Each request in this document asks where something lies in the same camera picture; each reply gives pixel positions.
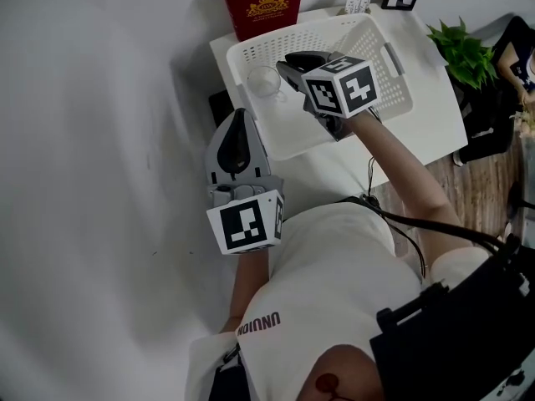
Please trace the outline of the dark red round pendant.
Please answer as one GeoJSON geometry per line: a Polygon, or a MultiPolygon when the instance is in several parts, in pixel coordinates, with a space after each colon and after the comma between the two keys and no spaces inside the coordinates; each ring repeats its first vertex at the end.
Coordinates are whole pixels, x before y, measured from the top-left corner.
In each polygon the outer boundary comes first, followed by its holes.
{"type": "Polygon", "coordinates": [[[329,401],[334,401],[338,398],[337,388],[339,386],[339,379],[332,373],[325,373],[320,375],[315,381],[315,388],[321,393],[329,396],[329,401]]]}

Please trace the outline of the person's left forearm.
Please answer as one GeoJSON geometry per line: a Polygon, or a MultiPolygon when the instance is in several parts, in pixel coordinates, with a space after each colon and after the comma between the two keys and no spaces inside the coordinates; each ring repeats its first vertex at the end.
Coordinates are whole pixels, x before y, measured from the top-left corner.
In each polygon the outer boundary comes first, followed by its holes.
{"type": "Polygon", "coordinates": [[[262,318],[267,314],[260,312],[257,294],[264,291],[270,280],[269,249],[248,251],[239,256],[237,272],[232,291],[229,317],[220,333],[242,333],[244,324],[255,325],[251,330],[259,330],[262,318]]]}

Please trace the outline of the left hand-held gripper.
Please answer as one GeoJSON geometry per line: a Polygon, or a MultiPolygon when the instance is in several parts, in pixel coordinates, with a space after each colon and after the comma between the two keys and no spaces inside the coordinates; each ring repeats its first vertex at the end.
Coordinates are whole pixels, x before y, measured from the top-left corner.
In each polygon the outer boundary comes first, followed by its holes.
{"type": "Polygon", "coordinates": [[[205,167],[213,184],[257,178],[246,184],[208,186],[206,211],[223,255],[242,254],[281,243],[283,180],[270,165],[252,115],[244,108],[229,114],[206,149],[205,167]]]}

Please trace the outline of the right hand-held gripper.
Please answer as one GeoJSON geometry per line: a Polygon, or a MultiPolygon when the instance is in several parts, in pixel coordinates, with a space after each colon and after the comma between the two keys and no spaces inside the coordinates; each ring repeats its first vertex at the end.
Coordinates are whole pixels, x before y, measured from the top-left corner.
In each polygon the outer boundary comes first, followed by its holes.
{"type": "Polygon", "coordinates": [[[347,119],[379,102],[369,60],[340,52],[299,51],[286,54],[276,69],[293,90],[305,95],[303,109],[336,141],[351,135],[347,119]]]}

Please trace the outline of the dark red gold-print book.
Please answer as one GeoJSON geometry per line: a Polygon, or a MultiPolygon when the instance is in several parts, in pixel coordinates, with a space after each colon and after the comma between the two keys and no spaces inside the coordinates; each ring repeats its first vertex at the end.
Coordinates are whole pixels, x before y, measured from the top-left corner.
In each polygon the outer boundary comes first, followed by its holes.
{"type": "Polygon", "coordinates": [[[225,0],[239,41],[294,25],[301,0],[225,0]]]}

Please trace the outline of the green potted plant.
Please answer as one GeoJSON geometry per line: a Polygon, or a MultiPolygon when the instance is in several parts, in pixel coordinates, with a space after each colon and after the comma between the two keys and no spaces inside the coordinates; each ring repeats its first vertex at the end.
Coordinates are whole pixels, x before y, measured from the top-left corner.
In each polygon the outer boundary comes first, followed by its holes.
{"type": "Polygon", "coordinates": [[[492,48],[483,46],[480,39],[472,37],[467,32],[462,18],[459,18],[457,26],[447,26],[442,21],[440,23],[440,28],[427,24],[430,30],[427,37],[447,62],[448,74],[459,84],[475,90],[493,84],[497,79],[497,72],[492,62],[492,48]]]}

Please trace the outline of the clear glass cup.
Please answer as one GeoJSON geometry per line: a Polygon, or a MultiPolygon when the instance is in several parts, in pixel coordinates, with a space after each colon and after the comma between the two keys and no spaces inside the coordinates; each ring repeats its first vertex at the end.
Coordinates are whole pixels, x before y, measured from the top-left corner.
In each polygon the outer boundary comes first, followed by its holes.
{"type": "Polygon", "coordinates": [[[281,76],[270,66],[252,68],[247,76],[247,87],[259,99],[270,99],[286,103],[288,96],[281,90],[281,76]]]}

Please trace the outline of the white plastic basket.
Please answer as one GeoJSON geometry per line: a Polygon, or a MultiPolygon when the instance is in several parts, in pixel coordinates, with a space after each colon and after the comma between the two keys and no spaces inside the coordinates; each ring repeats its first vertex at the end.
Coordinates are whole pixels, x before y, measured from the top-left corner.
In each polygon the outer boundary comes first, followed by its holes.
{"type": "Polygon", "coordinates": [[[292,90],[287,83],[282,83],[270,98],[256,96],[247,86],[247,78],[254,68],[274,67],[296,51],[342,53],[370,61],[380,92],[374,110],[384,122],[413,108],[404,68],[384,20],[375,14],[316,19],[236,43],[227,51],[227,63],[241,105],[255,119],[267,154],[273,160],[287,160],[333,142],[327,130],[303,110],[303,94],[292,90]]]}

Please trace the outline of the person's right forearm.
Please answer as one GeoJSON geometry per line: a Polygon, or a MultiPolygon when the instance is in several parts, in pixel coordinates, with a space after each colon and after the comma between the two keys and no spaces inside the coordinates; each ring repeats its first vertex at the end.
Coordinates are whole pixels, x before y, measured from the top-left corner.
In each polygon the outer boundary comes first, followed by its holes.
{"type": "MultiPolygon", "coordinates": [[[[440,184],[423,164],[374,116],[364,113],[346,121],[380,165],[409,214],[427,221],[459,226],[460,220],[440,184]]],[[[432,263],[454,256],[488,258],[471,242],[433,231],[420,235],[425,259],[432,263]]]]}

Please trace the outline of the white t-shirt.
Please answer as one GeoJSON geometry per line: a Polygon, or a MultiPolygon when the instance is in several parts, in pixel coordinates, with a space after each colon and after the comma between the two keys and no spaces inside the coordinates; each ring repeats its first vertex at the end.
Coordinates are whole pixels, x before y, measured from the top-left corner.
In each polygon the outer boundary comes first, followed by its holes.
{"type": "Polygon", "coordinates": [[[343,202],[284,223],[269,250],[270,280],[257,294],[259,330],[219,333],[190,350],[185,401],[329,401],[315,388],[332,373],[334,401],[385,401],[370,346],[379,311],[416,299],[422,285],[396,257],[389,227],[373,211],[343,202]]]}

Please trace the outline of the pale flower bouquet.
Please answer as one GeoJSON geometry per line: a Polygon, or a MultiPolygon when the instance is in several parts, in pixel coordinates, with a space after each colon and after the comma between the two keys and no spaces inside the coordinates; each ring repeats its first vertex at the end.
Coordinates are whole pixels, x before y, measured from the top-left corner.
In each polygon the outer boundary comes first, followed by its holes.
{"type": "Polygon", "coordinates": [[[515,130],[521,137],[535,138],[535,110],[515,114],[515,130]]]}

